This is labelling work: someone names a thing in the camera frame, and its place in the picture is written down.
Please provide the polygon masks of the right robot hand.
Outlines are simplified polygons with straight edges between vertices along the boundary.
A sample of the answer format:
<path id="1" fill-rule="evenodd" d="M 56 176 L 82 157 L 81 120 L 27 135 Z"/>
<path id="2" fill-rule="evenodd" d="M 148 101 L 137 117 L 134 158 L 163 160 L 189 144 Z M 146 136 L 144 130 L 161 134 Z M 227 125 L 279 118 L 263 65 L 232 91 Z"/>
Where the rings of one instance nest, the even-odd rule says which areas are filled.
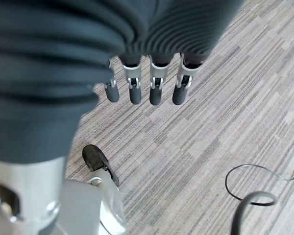
<path id="1" fill-rule="evenodd" d="M 119 57 L 133 104 L 141 56 L 161 101 L 168 66 L 181 54 L 173 103 L 184 102 L 200 66 L 240 0 L 0 0 L 0 235 L 122 235 L 119 179 L 95 145 L 83 148 L 86 181 L 65 178 L 80 117 L 95 84 L 111 102 Z"/>

